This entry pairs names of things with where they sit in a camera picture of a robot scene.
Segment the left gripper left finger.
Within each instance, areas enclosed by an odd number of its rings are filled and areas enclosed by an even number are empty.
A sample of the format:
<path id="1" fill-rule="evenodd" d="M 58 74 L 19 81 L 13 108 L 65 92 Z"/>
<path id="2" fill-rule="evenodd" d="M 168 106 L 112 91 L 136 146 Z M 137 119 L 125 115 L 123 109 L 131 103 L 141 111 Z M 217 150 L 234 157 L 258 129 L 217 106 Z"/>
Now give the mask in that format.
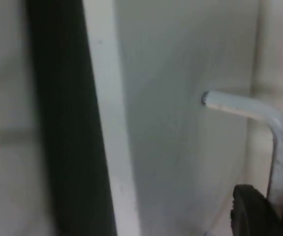
<path id="1" fill-rule="evenodd" d="M 282 236 L 283 227 L 267 199 L 253 186 L 238 184 L 230 212 L 234 236 Z"/>

